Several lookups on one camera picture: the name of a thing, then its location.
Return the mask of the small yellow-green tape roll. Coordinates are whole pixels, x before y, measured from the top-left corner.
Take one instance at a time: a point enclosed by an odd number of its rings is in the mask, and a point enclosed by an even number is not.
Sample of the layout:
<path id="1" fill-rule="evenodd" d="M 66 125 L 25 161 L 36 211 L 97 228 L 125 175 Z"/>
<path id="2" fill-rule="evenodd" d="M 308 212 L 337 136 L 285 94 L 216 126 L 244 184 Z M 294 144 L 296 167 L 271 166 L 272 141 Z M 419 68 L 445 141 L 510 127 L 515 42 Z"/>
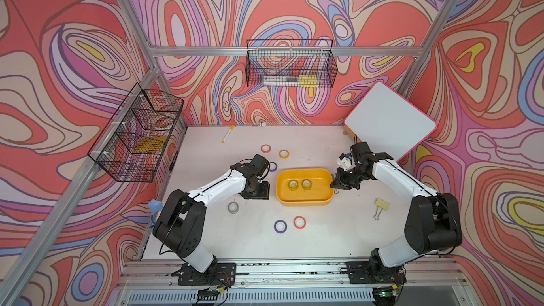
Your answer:
<path id="1" fill-rule="evenodd" d="M 288 183 L 288 187 L 289 187 L 290 190 L 296 191 L 298 189 L 298 187 L 299 187 L 299 183 L 296 180 L 291 180 Z"/>

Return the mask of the yellow plastic storage box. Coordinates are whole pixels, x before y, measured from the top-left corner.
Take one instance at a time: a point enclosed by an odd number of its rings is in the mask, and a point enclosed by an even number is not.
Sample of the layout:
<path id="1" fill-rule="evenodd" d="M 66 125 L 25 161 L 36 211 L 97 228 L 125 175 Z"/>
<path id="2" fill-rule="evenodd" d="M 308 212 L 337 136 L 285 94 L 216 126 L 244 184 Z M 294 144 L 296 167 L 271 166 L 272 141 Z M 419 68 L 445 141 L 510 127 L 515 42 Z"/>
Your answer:
<path id="1" fill-rule="evenodd" d="M 302 180 L 310 180 L 312 188 L 305 191 Z M 291 180 L 296 180 L 299 187 L 292 191 L 288 187 Z M 276 197 L 287 207 L 313 207 L 328 205 L 334 197 L 334 189 L 330 187 L 332 175 L 325 169 L 289 169 L 282 171 L 276 180 Z"/>

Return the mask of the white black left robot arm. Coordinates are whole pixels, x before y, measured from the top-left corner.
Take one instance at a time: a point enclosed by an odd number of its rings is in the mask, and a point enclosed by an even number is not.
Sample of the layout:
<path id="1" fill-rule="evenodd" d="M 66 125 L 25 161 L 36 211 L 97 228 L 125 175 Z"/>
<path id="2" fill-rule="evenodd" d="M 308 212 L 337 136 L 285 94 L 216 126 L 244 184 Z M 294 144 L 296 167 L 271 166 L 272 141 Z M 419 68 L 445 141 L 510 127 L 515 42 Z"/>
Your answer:
<path id="1" fill-rule="evenodd" d="M 201 244 L 206 213 L 235 195 L 267 201 L 270 166 L 265 157 L 256 154 L 231 165 L 221 177 L 200 188 L 172 191 L 155 223 L 153 236 L 195 272 L 211 275 L 217 259 Z"/>

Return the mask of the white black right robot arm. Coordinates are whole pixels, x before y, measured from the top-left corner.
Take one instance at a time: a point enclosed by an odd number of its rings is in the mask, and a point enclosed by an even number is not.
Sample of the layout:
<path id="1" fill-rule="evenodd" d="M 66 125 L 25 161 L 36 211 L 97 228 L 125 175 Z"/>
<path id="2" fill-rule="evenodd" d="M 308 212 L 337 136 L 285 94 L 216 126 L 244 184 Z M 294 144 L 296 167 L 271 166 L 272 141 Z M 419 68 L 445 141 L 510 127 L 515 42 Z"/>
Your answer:
<path id="1" fill-rule="evenodd" d="M 425 186 L 385 152 L 371 151 L 358 142 L 337 160 L 331 187 L 337 190 L 361 188 L 367 180 L 380 181 L 409 205 L 404 234 L 381 248 L 369 259 L 370 272 L 384 276 L 393 269 L 426 254 L 458 248 L 463 241 L 457 198 Z"/>

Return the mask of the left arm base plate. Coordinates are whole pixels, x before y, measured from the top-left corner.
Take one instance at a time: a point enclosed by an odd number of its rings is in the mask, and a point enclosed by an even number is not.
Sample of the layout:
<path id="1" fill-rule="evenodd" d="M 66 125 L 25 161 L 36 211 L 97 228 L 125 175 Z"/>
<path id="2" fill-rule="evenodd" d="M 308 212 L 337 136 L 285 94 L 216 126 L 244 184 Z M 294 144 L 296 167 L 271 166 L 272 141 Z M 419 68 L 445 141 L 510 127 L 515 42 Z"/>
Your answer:
<path id="1" fill-rule="evenodd" d="M 178 277 L 179 286 L 226 286 L 235 284 L 237 265 L 234 262 L 212 263 L 204 273 L 200 273 L 187 263 L 174 272 Z"/>

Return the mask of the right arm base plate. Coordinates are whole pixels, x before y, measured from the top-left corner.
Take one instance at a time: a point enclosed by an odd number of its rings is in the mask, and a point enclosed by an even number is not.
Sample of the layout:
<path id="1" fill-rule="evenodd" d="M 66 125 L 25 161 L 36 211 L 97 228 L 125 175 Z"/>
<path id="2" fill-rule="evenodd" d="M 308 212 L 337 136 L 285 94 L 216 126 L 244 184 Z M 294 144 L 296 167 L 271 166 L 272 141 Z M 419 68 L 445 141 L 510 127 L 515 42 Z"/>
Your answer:
<path id="1" fill-rule="evenodd" d="M 387 268 L 369 261 L 347 262 L 346 273 L 353 285 L 403 285 L 407 281 L 403 267 Z"/>

